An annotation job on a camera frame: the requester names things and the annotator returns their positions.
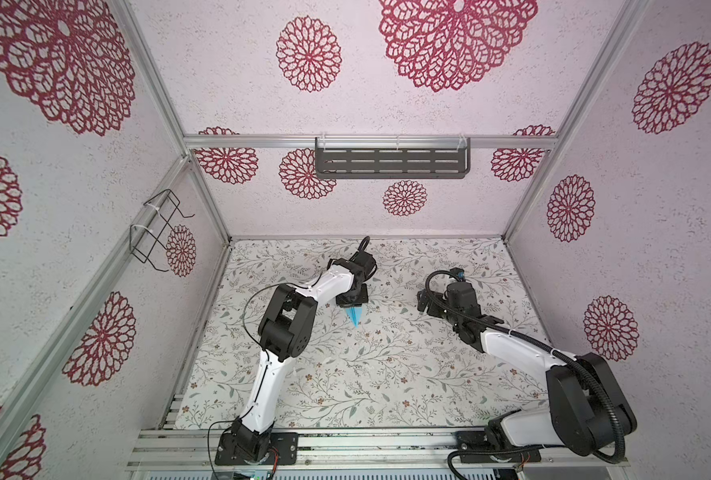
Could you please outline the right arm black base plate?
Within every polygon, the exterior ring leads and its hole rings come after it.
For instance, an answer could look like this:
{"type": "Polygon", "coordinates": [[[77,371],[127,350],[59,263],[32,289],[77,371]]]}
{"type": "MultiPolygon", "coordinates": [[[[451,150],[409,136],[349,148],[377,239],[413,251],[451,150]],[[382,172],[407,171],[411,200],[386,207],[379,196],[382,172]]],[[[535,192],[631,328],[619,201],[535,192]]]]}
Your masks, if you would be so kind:
{"type": "Polygon", "coordinates": [[[494,440],[485,431],[455,432],[457,450],[463,464],[473,463],[531,463],[543,460],[537,448],[513,446],[507,440],[494,440]]]}

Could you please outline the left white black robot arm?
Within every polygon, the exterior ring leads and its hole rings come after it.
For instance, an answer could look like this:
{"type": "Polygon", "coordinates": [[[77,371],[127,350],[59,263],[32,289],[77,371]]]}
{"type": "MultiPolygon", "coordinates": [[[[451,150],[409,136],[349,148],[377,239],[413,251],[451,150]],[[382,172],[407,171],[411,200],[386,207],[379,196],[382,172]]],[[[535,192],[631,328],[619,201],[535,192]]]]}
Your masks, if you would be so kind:
{"type": "Polygon", "coordinates": [[[339,308],[359,310],[369,302],[367,280],[377,271],[369,253],[336,259],[309,285],[276,287],[258,327],[261,348],[257,377],[244,410],[233,421],[228,439],[235,456],[260,463],[271,451],[276,408],[289,372],[308,347],[320,305],[335,301],[339,308]]]}

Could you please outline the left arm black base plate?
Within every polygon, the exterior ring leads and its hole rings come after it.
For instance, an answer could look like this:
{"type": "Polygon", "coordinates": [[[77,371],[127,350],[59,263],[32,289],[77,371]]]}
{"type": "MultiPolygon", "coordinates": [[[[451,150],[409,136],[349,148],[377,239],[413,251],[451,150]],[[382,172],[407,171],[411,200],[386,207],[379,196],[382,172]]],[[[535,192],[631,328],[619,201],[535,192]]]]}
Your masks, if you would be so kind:
{"type": "Polygon", "coordinates": [[[282,432],[257,436],[225,432],[220,438],[215,458],[217,466],[267,465],[287,466],[297,462],[300,436],[282,432]]]}

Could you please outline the light blue square paper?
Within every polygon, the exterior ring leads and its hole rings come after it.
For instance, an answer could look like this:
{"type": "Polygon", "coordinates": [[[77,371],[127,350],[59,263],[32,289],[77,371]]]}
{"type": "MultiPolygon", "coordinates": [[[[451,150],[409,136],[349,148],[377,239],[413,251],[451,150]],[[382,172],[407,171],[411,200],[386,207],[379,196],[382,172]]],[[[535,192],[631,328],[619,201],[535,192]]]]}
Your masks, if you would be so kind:
{"type": "Polygon", "coordinates": [[[344,307],[344,311],[347,318],[353,323],[353,326],[359,327],[361,325],[361,320],[363,319],[363,305],[347,306],[344,307]]]}

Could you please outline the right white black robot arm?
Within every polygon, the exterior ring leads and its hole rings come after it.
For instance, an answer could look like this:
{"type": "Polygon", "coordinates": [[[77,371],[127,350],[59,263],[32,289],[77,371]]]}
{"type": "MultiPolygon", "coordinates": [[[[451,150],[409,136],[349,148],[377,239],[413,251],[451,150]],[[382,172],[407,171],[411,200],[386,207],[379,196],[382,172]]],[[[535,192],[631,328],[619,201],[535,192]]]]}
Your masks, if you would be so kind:
{"type": "Polygon", "coordinates": [[[561,351],[481,313],[467,283],[417,292],[417,309],[447,321],[463,344],[515,367],[547,392],[546,406],[503,414],[485,426],[483,440],[463,440],[465,454],[505,461],[565,448],[609,464],[625,460],[625,438],[637,430],[637,418],[603,357],[561,351]]]}

